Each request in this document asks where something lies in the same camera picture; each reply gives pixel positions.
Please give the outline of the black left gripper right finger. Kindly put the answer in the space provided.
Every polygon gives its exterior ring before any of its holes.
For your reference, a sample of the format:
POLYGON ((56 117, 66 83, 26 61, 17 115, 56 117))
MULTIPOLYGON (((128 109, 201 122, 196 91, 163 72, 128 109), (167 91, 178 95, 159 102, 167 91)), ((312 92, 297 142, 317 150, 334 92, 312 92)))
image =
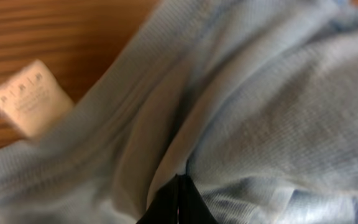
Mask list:
POLYGON ((218 224, 187 175, 179 176, 178 180, 178 223, 218 224))

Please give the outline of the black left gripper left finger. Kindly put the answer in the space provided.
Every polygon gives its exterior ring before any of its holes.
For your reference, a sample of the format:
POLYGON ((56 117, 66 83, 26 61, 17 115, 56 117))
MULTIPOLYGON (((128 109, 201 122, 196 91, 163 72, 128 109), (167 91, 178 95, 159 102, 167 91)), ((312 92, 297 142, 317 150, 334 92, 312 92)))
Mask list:
POLYGON ((178 176, 165 184, 155 195, 146 213, 137 224, 178 223, 178 176))

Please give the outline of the light blue printed t-shirt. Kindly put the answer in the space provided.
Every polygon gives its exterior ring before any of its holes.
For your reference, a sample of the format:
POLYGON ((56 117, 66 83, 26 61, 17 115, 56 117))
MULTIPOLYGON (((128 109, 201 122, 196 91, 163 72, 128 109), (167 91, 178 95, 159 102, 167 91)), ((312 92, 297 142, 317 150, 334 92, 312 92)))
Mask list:
POLYGON ((137 223, 187 175, 218 223, 358 223, 358 5, 164 1, 75 106, 35 62, 0 223, 137 223))

